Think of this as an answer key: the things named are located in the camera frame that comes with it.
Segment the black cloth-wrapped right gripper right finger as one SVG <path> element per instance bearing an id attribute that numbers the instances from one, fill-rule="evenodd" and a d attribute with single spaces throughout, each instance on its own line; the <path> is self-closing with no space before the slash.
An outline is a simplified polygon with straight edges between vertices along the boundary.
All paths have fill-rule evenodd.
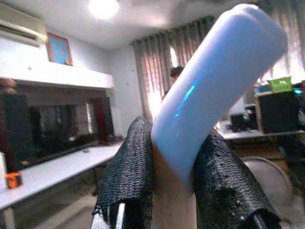
<path id="1" fill-rule="evenodd" d="M 203 229 L 281 229 L 250 169 L 214 130 L 194 164 L 194 191 Z"/>

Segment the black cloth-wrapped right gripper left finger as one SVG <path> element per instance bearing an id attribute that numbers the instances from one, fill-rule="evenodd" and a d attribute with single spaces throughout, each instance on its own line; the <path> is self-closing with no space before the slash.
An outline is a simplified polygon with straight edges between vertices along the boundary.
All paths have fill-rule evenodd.
<path id="1" fill-rule="evenodd" d="M 152 124 L 139 116 L 108 163 L 92 213 L 91 229 L 151 229 L 153 214 Z"/>

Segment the broom handle with blue grip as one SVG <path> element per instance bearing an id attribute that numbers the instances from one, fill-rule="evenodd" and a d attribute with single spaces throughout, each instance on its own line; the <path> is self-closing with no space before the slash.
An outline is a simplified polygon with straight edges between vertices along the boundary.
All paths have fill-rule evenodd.
<path id="1" fill-rule="evenodd" d="M 223 12 L 164 97 L 151 132 L 152 229 L 196 229 L 193 165 L 214 125 L 287 51 L 287 35 L 253 4 Z"/>

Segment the round white fan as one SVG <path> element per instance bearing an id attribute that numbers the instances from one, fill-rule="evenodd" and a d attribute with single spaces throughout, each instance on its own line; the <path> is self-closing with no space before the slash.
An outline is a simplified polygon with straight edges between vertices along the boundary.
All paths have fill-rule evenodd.
<path id="1" fill-rule="evenodd" d="M 279 215 L 290 206 L 293 187 L 286 173 L 275 163 L 262 157 L 246 156 L 241 160 L 251 170 L 271 205 Z"/>

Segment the long white table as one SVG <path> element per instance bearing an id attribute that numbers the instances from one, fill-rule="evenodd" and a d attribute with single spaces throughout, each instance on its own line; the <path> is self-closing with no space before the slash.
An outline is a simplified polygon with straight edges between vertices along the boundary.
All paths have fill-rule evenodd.
<path id="1" fill-rule="evenodd" d="M 0 192 L 0 229 L 15 229 L 12 206 L 96 168 L 115 156 L 122 141 L 110 146 L 89 147 L 21 171 L 22 185 Z"/>

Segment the wooden cabinet with black front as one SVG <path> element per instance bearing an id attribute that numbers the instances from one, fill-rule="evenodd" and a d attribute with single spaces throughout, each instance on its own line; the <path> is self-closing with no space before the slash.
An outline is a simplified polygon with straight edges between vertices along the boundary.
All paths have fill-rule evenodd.
<path id="1" fill-rule="evenodd" d="M 300 105 L 292 85 L 282 85 L 275 91 L 271 84 L 257 86 L 254 100 L 261 133 L 295 132 L 301 129 Z"/>

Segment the large black television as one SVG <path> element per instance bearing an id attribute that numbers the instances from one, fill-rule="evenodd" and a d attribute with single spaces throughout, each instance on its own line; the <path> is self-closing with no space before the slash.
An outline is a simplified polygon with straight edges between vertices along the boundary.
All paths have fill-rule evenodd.
<path id="1" fill-rule="evenodd" d="M 0 151 L 11 171 L 82 150 L 99 136 L 90 103 L 0 108 Z"/>

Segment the grey-brown window curtain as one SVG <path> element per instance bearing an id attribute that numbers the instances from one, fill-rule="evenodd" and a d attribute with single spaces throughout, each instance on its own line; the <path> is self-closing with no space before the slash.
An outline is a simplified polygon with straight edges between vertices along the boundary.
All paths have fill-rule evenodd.
<path id="1" fill-rule="evenodd" d="M 173 60 L 177 66 L 185 67 L 214 22 L 215 17 L 206 16 L 132 41 L 143 115 L 147 119 L 154 120 L 173 84 Z"/>

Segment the person with dark hair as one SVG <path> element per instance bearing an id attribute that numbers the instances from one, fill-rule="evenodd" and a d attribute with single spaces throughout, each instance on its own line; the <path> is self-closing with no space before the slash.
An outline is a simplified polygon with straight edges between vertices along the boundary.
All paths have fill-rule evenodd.
<path id="1" fill-rule="evenodd" d="M 178 79 L 178 77 L 180 76 L 180 74 L 183 71 L 183 67 L 182 66 L 177 66 L 177 67 L 172 67 L 170 70 L 170 78 L 173 80 L 173 83 L 175 83 L 175 81 Z M 165 96 L 167 95 L 167 93 L 169 92 L 171 86 L 168 88 L 168 90 L 165 91 L 162 100 L 165 98 Z"/>

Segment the green plastic basket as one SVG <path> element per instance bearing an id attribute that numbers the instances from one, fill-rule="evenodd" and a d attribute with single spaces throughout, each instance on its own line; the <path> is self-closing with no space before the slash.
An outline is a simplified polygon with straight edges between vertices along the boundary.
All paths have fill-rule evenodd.
<path id="1" fill-rule="evenodd" d="M 293 90 L 293 86 L 291 84 L 291 76 L 272 79 L 268 82 L 273 93 L 290 92 Z"/>

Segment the small orange black box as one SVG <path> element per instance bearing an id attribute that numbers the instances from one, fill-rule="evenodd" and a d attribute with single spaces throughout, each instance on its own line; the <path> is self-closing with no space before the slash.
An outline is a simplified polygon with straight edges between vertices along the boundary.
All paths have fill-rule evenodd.
<path id="1" fill-rule="evenodd" d="M 23 184 L 20 172 L 8 173 L 5 178 L 9 189 L 20 187 Z"/>

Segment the red-framed blue picture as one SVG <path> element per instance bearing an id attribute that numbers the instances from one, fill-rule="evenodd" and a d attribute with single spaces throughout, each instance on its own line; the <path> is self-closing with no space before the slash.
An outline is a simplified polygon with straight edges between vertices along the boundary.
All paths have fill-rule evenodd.
<path id="1" fill-rule="evenodd" d="M 47 32 L 47 52 L 50 62 L 73 66 L 69 41 L 66 38 Z"/>

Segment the round ceiling lamp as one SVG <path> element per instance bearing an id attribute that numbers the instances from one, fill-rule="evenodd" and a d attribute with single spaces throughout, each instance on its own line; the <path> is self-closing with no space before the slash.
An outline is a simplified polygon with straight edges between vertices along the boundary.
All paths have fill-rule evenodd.
<path id="1" fill-rule="evenodd" d="M 119 9 L 117 0 L 90 0 L 88 8 L 99 19 L 110 19 Z"/>

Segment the white air conditioner unit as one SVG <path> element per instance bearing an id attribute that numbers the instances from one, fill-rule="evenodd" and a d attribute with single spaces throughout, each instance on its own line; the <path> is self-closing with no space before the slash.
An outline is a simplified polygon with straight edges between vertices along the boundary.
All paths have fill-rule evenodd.
<path id="1" fill-rule="evenodd" d="M 21 11 L 0 3 L 0 37 L 35 47 L 47 43 L 45 24 Z"/>

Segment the white wall shelf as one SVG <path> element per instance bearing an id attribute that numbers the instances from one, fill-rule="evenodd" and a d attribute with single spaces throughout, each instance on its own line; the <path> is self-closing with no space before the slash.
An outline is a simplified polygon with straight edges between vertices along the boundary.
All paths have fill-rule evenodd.
<path id="1" fill-rule="evenodd" d="M 114 88 L 113 76 L 49 61 L 23 60 L 12 53 L 0 53 L 0 78 L 21 85 L 86 88 Z"/>

